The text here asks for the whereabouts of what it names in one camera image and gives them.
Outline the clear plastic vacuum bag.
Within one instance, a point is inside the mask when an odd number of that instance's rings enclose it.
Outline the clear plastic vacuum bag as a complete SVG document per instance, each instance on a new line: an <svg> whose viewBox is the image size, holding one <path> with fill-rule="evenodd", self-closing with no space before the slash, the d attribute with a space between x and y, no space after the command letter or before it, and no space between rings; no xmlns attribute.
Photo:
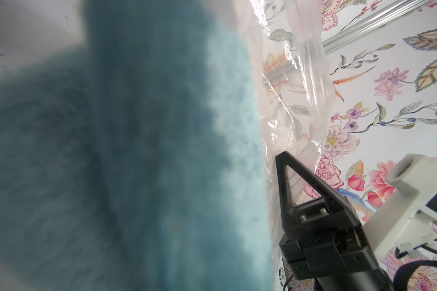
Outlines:
<svg viewBox="0 0 437 291"><path fill-rule="evenodd" d="M250 51L267 173L273 289L282 290L285 269L275 158L289 152L315 171L324 151L335 88L322 46L318 1L235 1L239 31Z"/></svg>

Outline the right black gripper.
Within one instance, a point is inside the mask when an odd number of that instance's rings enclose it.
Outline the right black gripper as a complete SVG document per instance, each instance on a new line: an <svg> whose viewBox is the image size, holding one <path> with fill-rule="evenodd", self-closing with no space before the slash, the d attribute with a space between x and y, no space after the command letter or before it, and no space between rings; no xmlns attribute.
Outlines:
<svg viewBox="0 0 437 291"><path fill-rule="evenodd" d="M314 291L392 291L349 201L289 152L275 162L279 246L293 278L313 280Z"/></svg>

